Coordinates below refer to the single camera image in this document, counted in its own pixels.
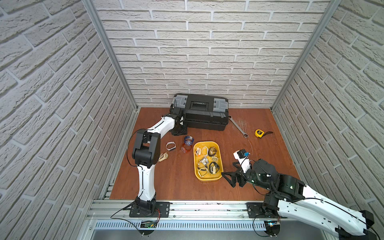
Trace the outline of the blue transparent watch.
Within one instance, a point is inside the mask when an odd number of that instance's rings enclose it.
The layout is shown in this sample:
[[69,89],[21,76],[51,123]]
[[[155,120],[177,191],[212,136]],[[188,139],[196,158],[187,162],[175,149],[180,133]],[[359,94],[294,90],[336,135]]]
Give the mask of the blue transparent watch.
[[185,136],[184,144],[187,146],[191,146],[194,143],[194,138],[192,136]]

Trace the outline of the white band watch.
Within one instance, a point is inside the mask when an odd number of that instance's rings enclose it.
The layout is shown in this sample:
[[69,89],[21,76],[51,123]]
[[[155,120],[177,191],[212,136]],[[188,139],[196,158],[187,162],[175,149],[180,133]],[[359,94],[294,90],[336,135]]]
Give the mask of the white band watch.
[[176,143],[175,142],[168,142],[167,144],[166,144],[166,149],[168,150],[168,151],[173,151],[173,150],[175,150],[176,149]]

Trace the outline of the red transparent watch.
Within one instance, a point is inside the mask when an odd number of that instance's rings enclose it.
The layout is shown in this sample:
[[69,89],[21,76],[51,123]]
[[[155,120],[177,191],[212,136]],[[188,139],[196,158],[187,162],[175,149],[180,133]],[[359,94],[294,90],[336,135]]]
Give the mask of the red transparent watch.
[[181,146],[181,151],[182,151],[183,153],[188,153],[188,152],[191,151],[191,149],[192,149],[192,146],[191,146],[191,145],[183,144],[183,145]]

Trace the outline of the pink orange watch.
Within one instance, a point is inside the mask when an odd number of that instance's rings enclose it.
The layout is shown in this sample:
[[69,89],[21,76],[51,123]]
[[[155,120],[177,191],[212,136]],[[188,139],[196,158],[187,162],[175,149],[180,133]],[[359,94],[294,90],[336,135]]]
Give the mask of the pink orange watch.
[[195,155],[196,155],[197,157],[201,156],[201,155],[202,155],[202,149],[199,148],[199,147],[197,147],[196,150],[195,150]]

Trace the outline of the clear white watch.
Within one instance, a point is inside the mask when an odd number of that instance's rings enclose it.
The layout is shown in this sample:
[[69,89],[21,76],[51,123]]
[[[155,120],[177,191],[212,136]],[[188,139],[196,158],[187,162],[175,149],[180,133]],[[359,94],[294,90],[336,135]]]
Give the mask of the clear white watch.
[[203,157],[201,160],[198,161],[197,168],[207,168],[209,164],[209,159],[207,157]]

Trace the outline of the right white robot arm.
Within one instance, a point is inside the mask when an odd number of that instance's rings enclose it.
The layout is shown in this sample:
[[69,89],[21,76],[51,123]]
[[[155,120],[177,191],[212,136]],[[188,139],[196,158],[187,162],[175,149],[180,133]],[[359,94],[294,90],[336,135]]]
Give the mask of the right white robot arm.
[[347,208],[312,189],[303,181],[277,172],[275,166],[259,159],[234,162],[234,172],[222,176],[232,187],[253,187],[268,190],[261,206],[262,215],[290,218],[317,227],[340,240],[379,240],[374,230],[373,213]]

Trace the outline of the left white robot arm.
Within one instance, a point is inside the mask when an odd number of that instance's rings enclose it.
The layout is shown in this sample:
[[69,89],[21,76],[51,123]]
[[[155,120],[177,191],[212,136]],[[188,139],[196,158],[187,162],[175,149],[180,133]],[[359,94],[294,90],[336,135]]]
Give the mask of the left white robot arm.
[[132,158],[139,171],[140,190],[135,204],[140,210],[156,210],[155,166],[161,155],[161,138],[169,131],[177,135],[184,131],[184,117],[167,114],[154,126],[140,129],[135,139]]

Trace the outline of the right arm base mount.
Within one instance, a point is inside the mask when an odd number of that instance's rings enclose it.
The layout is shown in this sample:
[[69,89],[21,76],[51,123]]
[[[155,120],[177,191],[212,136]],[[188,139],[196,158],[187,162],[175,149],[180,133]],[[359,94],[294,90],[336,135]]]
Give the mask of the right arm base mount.
[[275,205],[270,205],[261,202],[246,203],[248,216],[250,219],[255,218],[279,218],[279,208]]

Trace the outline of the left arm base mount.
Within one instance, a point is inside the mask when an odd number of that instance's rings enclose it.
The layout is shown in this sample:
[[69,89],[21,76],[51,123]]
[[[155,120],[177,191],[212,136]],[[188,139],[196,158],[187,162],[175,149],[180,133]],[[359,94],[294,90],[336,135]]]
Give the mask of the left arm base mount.
[[133,203],[130,210],[130,218],[168,218],[170,212],[170,202],[155,202],[137,204]]

